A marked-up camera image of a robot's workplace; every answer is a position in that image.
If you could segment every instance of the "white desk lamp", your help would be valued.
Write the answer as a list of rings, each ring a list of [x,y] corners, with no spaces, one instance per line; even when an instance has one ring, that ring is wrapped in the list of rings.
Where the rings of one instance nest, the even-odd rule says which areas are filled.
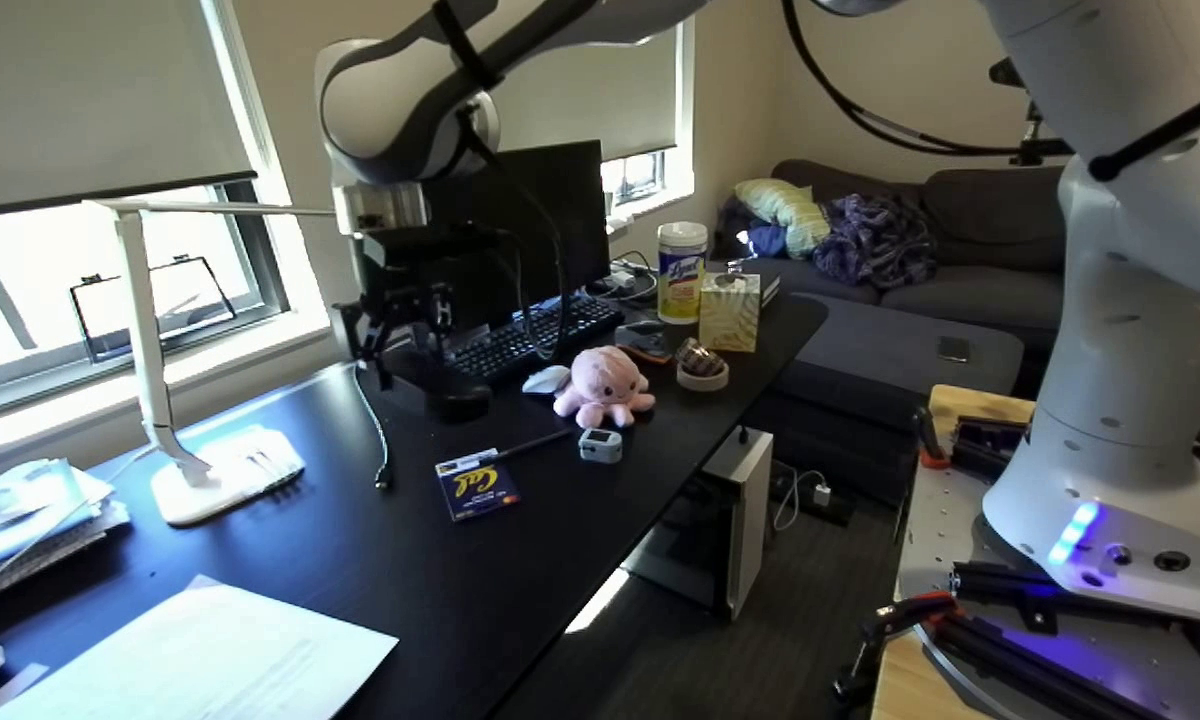
[[[215,440],[208,440],[201,453],[178,440],[169,387],[165,387],[160,315],[153,300],[143,215],[153,211],[327,215],[327,211],[303,211],[284,203],[143,203],[143,200],[103,200],[103,210],[115,211],[115,237],[126,248],[126,278],[134,298],[127,336],[134,336],[134,370],[140,382],[143,431],[153,449],[169,456],[169,466],[153,477],[153,496],[160,517],[169,526],[201,526],[302,477],[303,461],[298,456],[288,435],[260,424],[241,431],[215,431]]]

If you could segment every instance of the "plush toy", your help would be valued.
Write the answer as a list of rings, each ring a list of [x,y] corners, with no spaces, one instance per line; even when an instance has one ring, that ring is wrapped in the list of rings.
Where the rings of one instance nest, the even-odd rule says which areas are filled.
[[[635,424],[656,400],[627,351],[600,346],[574,359],[570,387],[557,398],[557,415],[577,415],[581,428],[600,428],[612,415],[618,428]]]

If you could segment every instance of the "window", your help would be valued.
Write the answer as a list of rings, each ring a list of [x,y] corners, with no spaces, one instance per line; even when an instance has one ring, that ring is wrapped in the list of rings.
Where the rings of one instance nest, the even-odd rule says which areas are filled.
[[[254,189],[196,183],[143,200],[254,200]],[[169,348],[284,307],[260,219],[148,215],[148,262]],[[0,215],[0,407],[126,370],[127,293],[115,282],[122,268],[110,211],[66,203]]]

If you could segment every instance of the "box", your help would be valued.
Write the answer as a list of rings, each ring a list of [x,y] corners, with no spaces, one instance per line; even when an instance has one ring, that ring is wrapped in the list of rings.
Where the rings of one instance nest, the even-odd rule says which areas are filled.
[[[755,351],[762,272],[708,272],[699,282],[695,339],[712,351]]]

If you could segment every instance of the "bottle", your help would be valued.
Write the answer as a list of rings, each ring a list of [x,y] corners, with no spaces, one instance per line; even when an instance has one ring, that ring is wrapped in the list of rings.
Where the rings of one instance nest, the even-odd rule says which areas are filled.
[[[699,272],[708,253],[708,226],[656,228],[656,315],[665,324],[695,324]]]

